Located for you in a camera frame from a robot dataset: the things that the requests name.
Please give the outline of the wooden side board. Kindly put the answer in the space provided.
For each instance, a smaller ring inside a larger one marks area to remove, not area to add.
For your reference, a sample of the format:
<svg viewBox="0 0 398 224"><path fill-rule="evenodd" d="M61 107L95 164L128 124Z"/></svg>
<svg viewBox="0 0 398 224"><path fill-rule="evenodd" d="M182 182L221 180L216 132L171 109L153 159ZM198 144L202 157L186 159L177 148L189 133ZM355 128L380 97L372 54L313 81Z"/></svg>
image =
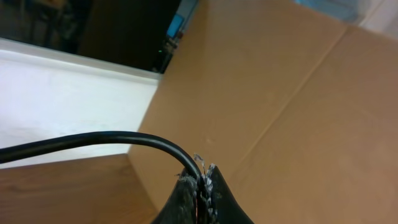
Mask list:
<svg viewBox="0 0 398 224"><path fill-rule="evenodd" d="M140 131L255 223L397 222L397 41L289 1L200 1Z"/></svg>

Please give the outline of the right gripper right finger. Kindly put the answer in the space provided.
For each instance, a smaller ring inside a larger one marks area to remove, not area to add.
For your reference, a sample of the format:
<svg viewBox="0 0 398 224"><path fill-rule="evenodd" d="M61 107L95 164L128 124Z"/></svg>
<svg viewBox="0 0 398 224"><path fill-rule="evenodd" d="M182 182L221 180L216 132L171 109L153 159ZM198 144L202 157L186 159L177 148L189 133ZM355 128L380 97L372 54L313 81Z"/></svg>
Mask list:
<svg viewBox="0 0 398 224"><path fill-rule="evenodd" d="M209 166L203 180L205 223L254 224L239 206L216 165Z"/></svg>

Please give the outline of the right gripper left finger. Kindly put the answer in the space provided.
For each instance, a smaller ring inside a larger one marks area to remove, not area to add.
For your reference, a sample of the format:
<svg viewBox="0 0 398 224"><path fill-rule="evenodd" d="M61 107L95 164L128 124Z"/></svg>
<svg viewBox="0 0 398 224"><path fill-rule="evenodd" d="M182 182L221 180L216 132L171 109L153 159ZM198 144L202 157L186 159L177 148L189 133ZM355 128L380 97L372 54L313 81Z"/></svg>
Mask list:
<svg viewBox="0 0 398 224"><path fill-rule="evenodd" d="M183 169L164 207L151 224L196 224L197 180Z"/></svg>

